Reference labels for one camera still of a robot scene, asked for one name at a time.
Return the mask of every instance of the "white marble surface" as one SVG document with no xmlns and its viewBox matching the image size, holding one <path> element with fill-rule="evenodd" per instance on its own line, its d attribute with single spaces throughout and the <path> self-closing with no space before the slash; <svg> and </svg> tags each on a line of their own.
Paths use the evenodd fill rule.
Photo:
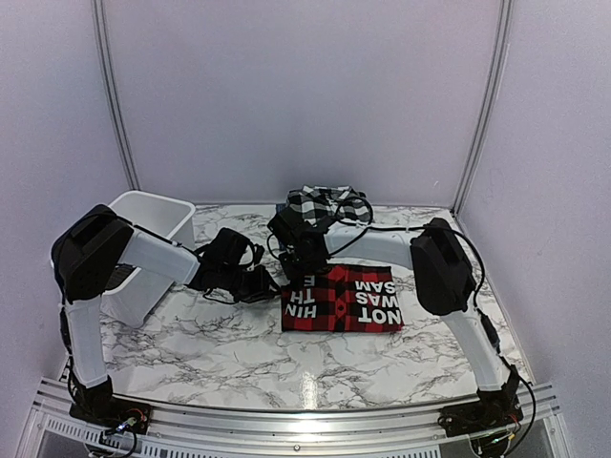
<svg viewBox="0 0 611 458">
<path fill-rule="evenodd" d="M 376 222 L 420 225 L 447 210 L 376 207 Z M 223 226 L 263 244 L 273 205 L 202 206 L 197 245 Z M 264 264 L 281 282 L 280 265 Z M 404 329 L 395 334 L 281 332 L 280 302 L 224 305 L 175 286 L 140 329 L 102 318 L 117 393 L 202 406 L 327 409 L 393 406 L 473 394 L 474 376 L 453 334 L 418 305 L 413 275 L 393 266 Z M 480 306 L 525 373 L 488 285 Z"/>
</svg>

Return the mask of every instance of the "metal frame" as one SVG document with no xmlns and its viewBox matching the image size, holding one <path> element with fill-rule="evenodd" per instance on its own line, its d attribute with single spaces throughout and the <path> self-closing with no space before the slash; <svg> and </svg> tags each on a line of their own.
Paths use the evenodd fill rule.
<svg viewBox="0 0 611 458">
<path fill-rule="evenodd" d="M 111 121 L 113 123 L 113 128 L 115 129 L 116 145 L 118 146 L 121 163 L 123 164 L 123 172 L 125 173 L 130 189 L 139 190 L 140 183 L 137 177 L 136 164 L 132 155 L 132 149 L 130 147 L 127 131 L 125 129 L 125 123 L 123 122 L 123 114 L 121 113 L 121 106 L 118 100 L 115 71 L 113 70 L 108 28 L 106 26 L 107 21 L 104 0 L 92 0 L 92 9 L 94 13 L 97 53 L 99 54 L 104 89 L 111 112 Z"/>
<path fill-rule="evenodd" d="M 554 439 L 559 440 L 563 436 L 563 427 L 557 419 L 560 411 L 554 390 L 550 385 L 538 385 L 534 390 L 537 419 L 549 419 L 549 430 L 554 428 L 558 435 Z M 525 389 L 522 388 L 518 395 L 526 423 L 532 412 L 532 402 Z M 418 456 L 414 454 L 416 451 L 423 457 L 429 453 L 431 458 L 435 458 L 434 451 L 440 444 L 467 439 L 467 436 L 451 439 L 445 436 L 437 424 L 439 409 L 473 400 L 475 396 L 409 406 L 309 412 L 180 406 L 153 401 L 149 432 L 138 437 L 139 446 L 134 456 L 390 458 L 405 455 L 408 458 L 411 453 Z M 17 458 L 35 457 L 45 431 L 96 445 L 103 428 L 71 418 L 68 413 L 70 405 L 65 383 L 43 379 L 34 398 Z M 555 444 L 558 458 L 569 456 L 568 451 L 564 451 L 563 441 Z"/>
<path fill-rule="evenodd" d="M 453 215 L 455 216 L 460 215 L 460 212 L 465 204 L 465 200 L 469 194 L 469 190 L 474 179 L 475 169 L 484 147 L 486 132 L 488 131 L 490 117 L 492 115 L 493 106 L 495 104 L 498 89 L 500 87 L 500 81 L 502 79 L 505 57 L 509 49 L 509 32 L 513 10 L 514 0 L 501 0 L 498 25 L 496 27 L 495 50 L 493 52 L 493 60 L 490 64 L 490 71 L 488 73 L 486 92 L 484 93 L 484 100 L 482 101 L 481 110 L 479 112 L 479 119 L 477 120 L 474 139 L 471 143 L 469 155 L 467 156 L 467 162 L 465 163 L 462 178 L 458 184 L 458 190 L 456 191 L 456 196 L 454 197 L 454 202 L 451 209 Z"/>
</svg>

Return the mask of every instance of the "back wall panel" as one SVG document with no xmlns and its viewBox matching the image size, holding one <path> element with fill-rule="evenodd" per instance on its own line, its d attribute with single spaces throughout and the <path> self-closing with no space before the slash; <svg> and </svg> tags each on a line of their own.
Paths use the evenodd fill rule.
<svg viewBox="0 0 611 458">
<path fill-rule="evenodd" d="M 450 206 L 497 2 L 108 2 L 144 190 L 277 201 L 304 183 Z"/>
</svg>

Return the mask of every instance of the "plaid fabric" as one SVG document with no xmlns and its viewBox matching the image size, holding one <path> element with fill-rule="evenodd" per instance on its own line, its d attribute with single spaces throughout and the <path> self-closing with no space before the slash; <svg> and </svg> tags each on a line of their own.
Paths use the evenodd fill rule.
<svg viewBox="0 0 611 458">
<path fill-rule="evenodd" d="M 394 332 L 403 327 L 390 267 L 333 264 L 282 290 L 283 331 Z"/>
<path fill-rule="evenodd" d="M 315 224 L 322 217 L 335 215 L 337 205 L 342 200 L 354 196 L 364 198 L 365 194 L 358 193 L 349 186 L 339 188 L 304 186 L 302 189 L 290 191 L 286 198 L 286 204 L 301 213 L 302 218 L 307 222 Z M 343 206 L 340 210 L 340 216 L 362 222 L 369 221 L 367 207 L 360 200 L 354 200 Z"/>
</svg>

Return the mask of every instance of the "white plastic bin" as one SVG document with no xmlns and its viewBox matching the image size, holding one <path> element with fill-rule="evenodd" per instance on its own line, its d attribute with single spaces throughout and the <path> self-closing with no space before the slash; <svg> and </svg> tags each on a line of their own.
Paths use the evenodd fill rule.
<svg viewBox="0 0 611 458">
<path fill-rule="evenodd" d="M 135 224 L 178 241 L 187 248 L 195 248 L 195 206 L 190 202 L 129 191 L 116 198 L 109 207 Z M 120 286 L 102 295 L 102 312 L 129 326 L 140 327 L 171 285 L 171 280 L 138 268 Z"/>
</svg>

